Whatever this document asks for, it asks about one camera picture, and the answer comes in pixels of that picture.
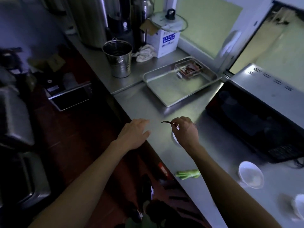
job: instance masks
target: person's left arm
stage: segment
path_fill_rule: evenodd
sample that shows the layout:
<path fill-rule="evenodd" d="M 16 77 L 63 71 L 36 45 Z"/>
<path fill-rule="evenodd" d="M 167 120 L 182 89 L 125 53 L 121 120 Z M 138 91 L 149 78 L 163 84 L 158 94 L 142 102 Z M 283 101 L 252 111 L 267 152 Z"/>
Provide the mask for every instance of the person's left arm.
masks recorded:
<path fill-rule="evenodd" d="M 150 131 L 143 133 L 148 122 L 134 119 L 127 123 L 118 138 L 41 212 L 29 228 L 83 228 L 118 162 L 129 150 L 138 148 L 149 137 Z"/>

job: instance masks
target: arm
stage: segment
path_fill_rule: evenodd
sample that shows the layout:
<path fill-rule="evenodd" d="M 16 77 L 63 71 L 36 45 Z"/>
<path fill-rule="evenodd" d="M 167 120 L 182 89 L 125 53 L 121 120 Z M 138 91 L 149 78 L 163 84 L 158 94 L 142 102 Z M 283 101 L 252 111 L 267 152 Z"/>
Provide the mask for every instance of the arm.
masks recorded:
<path fill-rule="evenodd" d="M 178 142 L 196 163 L 210 194 L 229 228 L 281 228 L 276 220 L 236 183 L 199 144 L 198 131 L 189 118 L 172 120 Z"/>
<path fill-rule="evenodd" d="M 121 158 L 141 146 L 150 131 L 143 134 L 148 120 L 134 119 L 127 123 L 117 140 L 111 142 L 65 191 L 29 226 L 29 228 L 82 228 L 90 218 L 105 184 Z"/>

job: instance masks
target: window handle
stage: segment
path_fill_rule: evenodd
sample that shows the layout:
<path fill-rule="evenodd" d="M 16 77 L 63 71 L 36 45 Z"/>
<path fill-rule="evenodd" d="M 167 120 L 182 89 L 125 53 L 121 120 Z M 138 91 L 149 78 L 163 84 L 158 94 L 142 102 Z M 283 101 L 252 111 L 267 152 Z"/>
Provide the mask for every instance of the window handle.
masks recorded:
<path fill-rule="evenodd" d="M 238 30 L 232 31 L 225 39 L 222 49 L 219 52 L 220 57 L 223 57 L 226 53 L 230 53 L 233 46 L 241 36 L 242 32 Z"/>

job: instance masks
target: pot lid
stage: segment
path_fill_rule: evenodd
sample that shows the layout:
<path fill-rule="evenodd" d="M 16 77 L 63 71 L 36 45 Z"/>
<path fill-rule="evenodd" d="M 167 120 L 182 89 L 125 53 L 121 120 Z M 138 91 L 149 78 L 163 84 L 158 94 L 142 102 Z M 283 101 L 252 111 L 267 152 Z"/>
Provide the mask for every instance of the pot lid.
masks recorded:
<path fill-rule="evenodd" d="M 188 28 L 188 22 L 180 15 L 175 14 L 175 9 L 167 12 L 157 12 L 150 17 L 150 21 L 159 29 L 179 33 Z"/>

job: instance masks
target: metal tray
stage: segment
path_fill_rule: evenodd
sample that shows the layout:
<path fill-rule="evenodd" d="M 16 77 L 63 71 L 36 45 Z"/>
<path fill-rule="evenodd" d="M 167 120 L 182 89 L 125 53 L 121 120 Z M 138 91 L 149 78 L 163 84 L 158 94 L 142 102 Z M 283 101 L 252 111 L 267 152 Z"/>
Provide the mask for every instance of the metal tray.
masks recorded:
<path fill-rule="evenodd" d="M 197 70 L 195 75 L 185 77 L 177 74 L 185 63 L 194 61 L 202 68 Z M 153 70 L 143 75 L 143 80 L 152 92 L 165 104 L 170 107 L 197 91 L 220 80 L 215 72 L 196 60 L 194 57 L 186 57 L 180 61 Z"/>

